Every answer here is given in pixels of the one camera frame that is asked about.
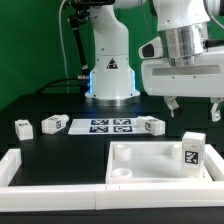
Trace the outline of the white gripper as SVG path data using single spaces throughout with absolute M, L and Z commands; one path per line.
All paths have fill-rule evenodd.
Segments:
M 224 102 L 224 56 L 199 55 L 193 66 L 171 67 L 163 59 L 145 60 L 141 66 L 144 90 L 149 95 L 165 96 L 174 117 L 179 109 L 176 96 L 212 97 L 211 118 L 221 119 Z

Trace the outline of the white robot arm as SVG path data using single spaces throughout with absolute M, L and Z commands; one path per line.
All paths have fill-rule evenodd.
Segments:
M 211 40 L 207 23 L 224 16 L 224 0 L 72 0 L 78 16 L 89 19 L 95 41 L 95 67 L 86 98 L 119 105 L 139 95 L 129 66 L 129 33 L 116 8 L 150 4 L 158 36 L 139 48 L 144 90 L 162 96 L 175 114 L 178 97 L 208 97 L 212 120 L 224 102 L 224 40 Z

